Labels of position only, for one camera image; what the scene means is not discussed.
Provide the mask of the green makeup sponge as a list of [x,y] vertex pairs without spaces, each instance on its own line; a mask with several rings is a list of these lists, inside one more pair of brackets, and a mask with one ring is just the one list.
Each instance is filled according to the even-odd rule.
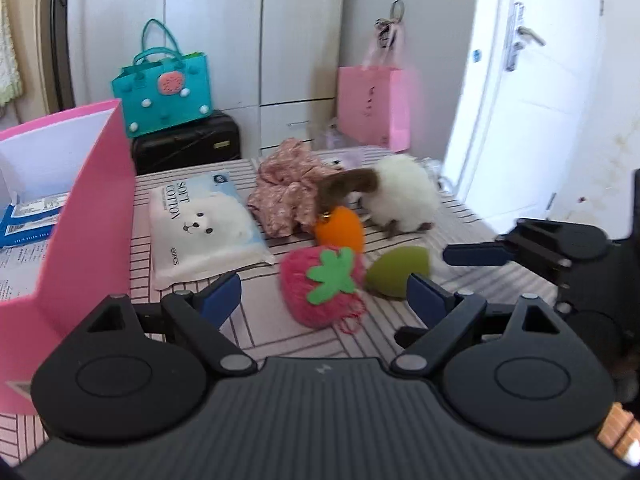
[[405,300],[411,274],[431,275],[430,253],[421,246],[401,246],[384,252],[369,266],[367,290],[372,294]]

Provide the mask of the white fluffy plush with tail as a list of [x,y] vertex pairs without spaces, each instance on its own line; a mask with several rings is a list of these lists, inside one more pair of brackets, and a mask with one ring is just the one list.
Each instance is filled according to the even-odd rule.
[[405,154],[385,156],[370,168],[323,178],[318,183],[318,213],[327,216],[352,193],[360,194],[361,207],[388,238],[433,229],[442,204],[435,179]]

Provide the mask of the pink strawberry plush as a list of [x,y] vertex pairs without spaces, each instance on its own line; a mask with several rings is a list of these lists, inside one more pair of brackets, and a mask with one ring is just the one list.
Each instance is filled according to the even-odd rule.
[[314,330],[333,326],[353,335],[367,313],[361,297],[364,274],[361,256],[348,247],[296,249],[280,262],[280,292],[300,325]]

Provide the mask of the orange carrot plush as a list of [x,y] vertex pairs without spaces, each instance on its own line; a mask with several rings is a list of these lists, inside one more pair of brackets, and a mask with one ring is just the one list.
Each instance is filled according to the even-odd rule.
[[337,206],[322,214],[314,226],[314,238],[319,245],[348,247],[354,252],[363,252],[364,229],[355,211]]

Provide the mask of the pink floral fabric scrunchie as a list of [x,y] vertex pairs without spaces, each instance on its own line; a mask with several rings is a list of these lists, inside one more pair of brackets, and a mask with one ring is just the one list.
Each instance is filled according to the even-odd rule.
[[322,162],[303,141],[286,139],[260,164],[247,208],[269,237],[311,233],[318,219],[319,182],[341,171]]

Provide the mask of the purple Kuromi plush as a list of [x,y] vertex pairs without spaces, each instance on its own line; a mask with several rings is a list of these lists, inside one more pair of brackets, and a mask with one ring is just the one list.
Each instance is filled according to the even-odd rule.
[[319,155],[320,160],[329,167],[338,170],[353,170],[363,164],[364,154],[361,148],[333,150]]

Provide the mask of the soft cotton tissue pack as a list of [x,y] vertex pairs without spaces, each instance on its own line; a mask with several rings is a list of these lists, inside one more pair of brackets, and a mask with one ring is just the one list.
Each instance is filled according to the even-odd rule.
[[156,290],[276,262],[228,172],[169,182],[149,199]]

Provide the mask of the striped table cloth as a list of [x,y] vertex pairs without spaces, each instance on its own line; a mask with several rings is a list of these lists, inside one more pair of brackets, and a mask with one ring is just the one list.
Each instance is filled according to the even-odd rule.
[[[214,278],[175,284],[161,292],[151,285],[151,242],[148,198],[152,188],[175,180],[192,177],[203,171],[221,169],[230,172],[242,196],[255,187],[257,159],[222,162],[218,165],[161,172],[138,177],[134,215],[126,224],[132,233],[129,252],[129,291],[134,304],[160,300],[170,292],[190,289],[203,290]],[[491,228],[458,202],[454,196],[440,192],[442,204],[436,210],[434,228],[422,233],[412,232],[387,238],[363,214],[364,245],[359,266],[354,259],[360,283],[351,295],[336,294],[321,304],[308,304],[308,295],[320,283],[306,275],[312,266],[321,266],[319,257],[326,249],[315,248],[314,238],[305,233],[290,237],[268,238],[266,244],[277,263],[256,263],[239,271],[242,282],[242,301],[232,312],[230,321],[222,324],[222,333],[232,342],[248,350],[250,356],[262,364],[268,356],[312,356],[339,358],[340,356],[379,356],[393,359],[399,352],[393,334],[401,325],[426,325],[411,310],[405,299],[383,296],[382,290],[405,288],[409,271],[426,271],[426,253],[430,256],[431,280],[448,290],[479,292],[487,299],[507,304],[521,292],[534,292],[550,302],[556,288],[516,263],[486,268],[447,266],[442,251],[448,244],[490,240],[495,236]],[[400,263],[400,256],[409,257],[403,269],[393,271],[392,263]],[[1,457],[10,465],[21,463],[47,440],[42,423],[36,415],[1,413]]]

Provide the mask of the black suitcase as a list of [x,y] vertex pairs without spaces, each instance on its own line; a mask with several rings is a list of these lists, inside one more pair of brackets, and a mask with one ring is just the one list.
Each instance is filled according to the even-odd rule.
[[237,160],[240,128],[232,117],[215,110],[194,122],[135,138],[131,158],[138,176]]

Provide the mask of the pink paper gift bag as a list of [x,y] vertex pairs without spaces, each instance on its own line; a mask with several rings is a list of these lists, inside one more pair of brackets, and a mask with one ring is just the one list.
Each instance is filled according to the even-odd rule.
[[376,23],[366,55],[337,75],[337,130],[352,140],[394,153],[410,148],[407,73],[400,67],[404,28],[400,21]]

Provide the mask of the blue white box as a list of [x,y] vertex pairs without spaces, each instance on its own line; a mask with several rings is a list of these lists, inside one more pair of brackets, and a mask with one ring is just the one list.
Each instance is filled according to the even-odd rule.
[[1,247],[47,240],[69,197],[66,192],[9,204],[1,219]]

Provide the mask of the white door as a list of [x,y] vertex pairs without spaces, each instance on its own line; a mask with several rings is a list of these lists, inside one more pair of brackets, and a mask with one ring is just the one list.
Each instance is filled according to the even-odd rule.
[[[513,5],[547,43],[504,70]],[[477,0],[442,176],[496,232],[544,218],[570,172],[597,65],[601,0]]]

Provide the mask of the teal felt handbag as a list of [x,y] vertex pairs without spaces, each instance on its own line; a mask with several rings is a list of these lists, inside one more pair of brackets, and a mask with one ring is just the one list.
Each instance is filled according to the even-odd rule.
[[170,30],[156,18],[145,23],[142,39],[152,26],[160,28],[170,46],[143,46],[112,80],[130,139],[194,122],[214,111],[206,54],[182,53]]

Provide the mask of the white wardrobe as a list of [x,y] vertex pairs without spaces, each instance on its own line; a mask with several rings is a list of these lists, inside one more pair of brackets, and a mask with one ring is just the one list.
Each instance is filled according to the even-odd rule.
[[230,115],[246,157],[288,138],[314,140],[334,114],[343,0],[66,0],[77,104],[145,47],[177,41],[207,56],[214,105]]

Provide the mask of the cream green fleece jacket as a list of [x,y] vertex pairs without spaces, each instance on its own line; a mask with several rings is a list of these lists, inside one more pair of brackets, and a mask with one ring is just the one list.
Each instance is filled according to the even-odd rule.
[[0,105],[5,107],[23,94],[23,83],[14,48],[9,9],[1,0],[0,12]]

